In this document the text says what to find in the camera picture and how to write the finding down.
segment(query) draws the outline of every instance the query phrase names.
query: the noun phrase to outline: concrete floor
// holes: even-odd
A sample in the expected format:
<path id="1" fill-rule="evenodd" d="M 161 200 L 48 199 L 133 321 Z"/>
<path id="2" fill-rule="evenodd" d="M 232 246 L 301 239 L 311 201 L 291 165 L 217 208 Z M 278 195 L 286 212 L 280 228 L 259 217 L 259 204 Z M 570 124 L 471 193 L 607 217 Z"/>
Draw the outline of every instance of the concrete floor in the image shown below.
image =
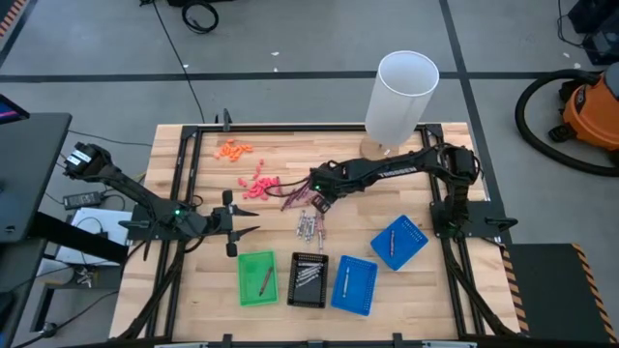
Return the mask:
<path id="1" fill-rule="evenodd" d="M 563 1 L 564 12 L 574 2 Z M 33 12 L 0 66 L 4 81 L 26 82 L 4 82 L 0 93 L 31 112 L 70 112 L 73 130 L 119 140 L 150 142 L 157 124 L 199 122 L 187 83 L 171 77 L 182 70 L 152 6 L 140 8 L 137 0 L 45 0 L 30 6 Z M 555 0 L 236 0 L 215 7 L 220 27 L 210 35 L 197 36 L 184 26 L 178 9 L 160 2 L 163 20 L 188 72 L 228 73 L 225 78 L 197 75 L 193 83 L 207 121 L 224 107 L 235 122 L 364 120 L 373 78 L 336 73 L 321 79 L 251 75 L 272 73 L 274 68 L 279 72 L 375 71 L 386 53 L 412 49 L 429 56 L 441 72 L 452 73 L 451 79 L 440 82 L 424 121 L 462 121 L 474 126 L 476 142 L 489 151 L 507 214 L 520 221 L 512 229 L 513 240 L 581 244 L 606 309 L 614 326 L 619 326 L 619 298 L 612 295 L 619 292 L 619 258 L 614 250 L 619 245 L 615 228 L 619 186 L 613 179 L 581 174 L 546 159 L 521 140 L 514 123 L 516 100 L 531 82 L 518 73 L 575 64 L 595 69 L 583 51 L 557 39 Z M 455 29 L 451 33 L 449 15 Z M 569 22 L 565 30 L 568 38 L 577 39 Z M 275 51 L 280 55 L 273 56 Z M 478 74 L 470 85 L 468 79 L 464 83 L 456 79 L 455 73 L 467 72 L 488 74 Z M 150 74 L 156 74 L 155 81 L 132 81 Z M 58 82 L 27 83 L 41 80 L 41 75 L 53 75 Z M 528 108 L 532 128 L 539 134 L 557 120 L 557 89 L 544 88 Z M 146 168 L 148 148 L 71 134 L 64 153 L 78 140 L 103 145 L 127 173 Z M 579 144 L 564 148 L 575 156 L 604 161 L 596 149 Z M 56 171 L 47 192 L 60 198 L 100 189 L 101 185 L 73 182 Z M 41 209 L 59 218 L 66 214 L 47 198 Z M 101 294 L 58 295 L 50 319 L 63 321 Z M 105 339 L 113 302 L 107 299 L 88 318 L 34 346 Z M 28 308 L 15 342 L 31 336 L 27 329 L 32 304 Z"/>

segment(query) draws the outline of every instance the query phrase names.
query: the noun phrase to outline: blue box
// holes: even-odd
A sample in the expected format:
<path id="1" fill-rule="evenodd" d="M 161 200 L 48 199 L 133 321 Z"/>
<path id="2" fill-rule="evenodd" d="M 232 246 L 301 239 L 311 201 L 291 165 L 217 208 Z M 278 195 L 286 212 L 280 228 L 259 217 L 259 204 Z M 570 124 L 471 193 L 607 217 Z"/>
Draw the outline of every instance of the blue box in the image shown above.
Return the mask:
<path id="1" fill-rule="evenodd" d="M 394 231 L 394 256 L 391 236 Z M 407 216 L 398 217 L 371 241 L 371 247 L 387 266 L 397 271 L 427 244 L 427 237 Z"/>
<path id="2" fill-rule="evenodd" d="M 347 269 L 349 270 L 348 284 L 344 297 L 343 290 Z M 343 255 L 339 260 L 338 276 L 333 287 L 331 306 L 368 316 L 377 275 L 378 265 L 375 263 Z"/>

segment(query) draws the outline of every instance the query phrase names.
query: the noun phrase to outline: black monitor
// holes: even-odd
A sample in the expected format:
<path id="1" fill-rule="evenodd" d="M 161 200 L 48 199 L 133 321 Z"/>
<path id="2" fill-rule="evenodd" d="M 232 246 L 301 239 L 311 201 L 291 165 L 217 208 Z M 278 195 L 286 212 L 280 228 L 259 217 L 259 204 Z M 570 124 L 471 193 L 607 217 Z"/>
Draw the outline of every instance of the black monitor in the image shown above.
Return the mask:
<path id="1" fill-rule="evenodd" d="M 24 109 L 0 94 L 0 125 L 30 117 Z"/>

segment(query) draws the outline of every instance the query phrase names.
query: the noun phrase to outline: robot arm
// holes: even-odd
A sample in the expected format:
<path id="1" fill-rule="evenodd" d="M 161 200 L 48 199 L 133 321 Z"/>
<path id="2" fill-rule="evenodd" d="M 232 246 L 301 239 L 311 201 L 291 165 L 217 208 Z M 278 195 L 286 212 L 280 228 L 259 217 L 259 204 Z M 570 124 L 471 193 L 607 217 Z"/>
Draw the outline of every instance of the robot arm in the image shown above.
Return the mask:
<path id="1" fill-rule="evenodd" d="M 339 198 L 361 191 L 378 180 L 426 172 L 447 184 L 445 219 L 460 223 L 466 219 L 466 196 L 477 180 L 479 160 L 472 151 L 451 144 L 437 144 L 419 152 L 380 160 L 328 161 L 309 171 L 309 188 L 319 192 L 312 205 L 326 213 Z"/>
<path id="2" fill-rule="evenodd" d="M 231 191 L 227 190 L 223 193 L 223 207 L 213 209 L 211 215 L 204 217 L 194 211 L 194 206 L 160 198 L 123 174 L 121 169 L 112 162 L 109 152 L 97 145 L 77 143 L 74 151 L 65 160 L 65 165 L 65 175 L 71 179 L 111 186 L 146 209 L 151 220 L 149 224 L 151 236 L 147 240 L 144 258 L 148 253 L 148 246 L 155 226 L 170 231 L 177 240 L 227 234 L 228 245 L 226 250 L 230 257 L 237 254 L 234 243 L 243 234 L 258 228 L 252 227 L 242 231 L 233 230 L 232 216 L 257 216 L 257 214 L 245 212 L 236 207 L 232 203 Z"/>

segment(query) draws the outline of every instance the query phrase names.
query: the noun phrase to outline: white paper cup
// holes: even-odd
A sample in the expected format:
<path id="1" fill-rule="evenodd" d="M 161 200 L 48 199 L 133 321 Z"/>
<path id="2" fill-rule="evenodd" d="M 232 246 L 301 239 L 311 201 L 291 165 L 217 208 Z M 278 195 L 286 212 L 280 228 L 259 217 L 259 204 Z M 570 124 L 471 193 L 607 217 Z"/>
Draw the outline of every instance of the white paper cup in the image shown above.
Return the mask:
<path id="1" fill-rule="evenodd" d="M 386 55 L 378 65 L 374 89 L 366 115 L 366 131 L 379 144 L 402 144 L 422 118 L 439 73 L 425 55 L 397 51 Z"/>

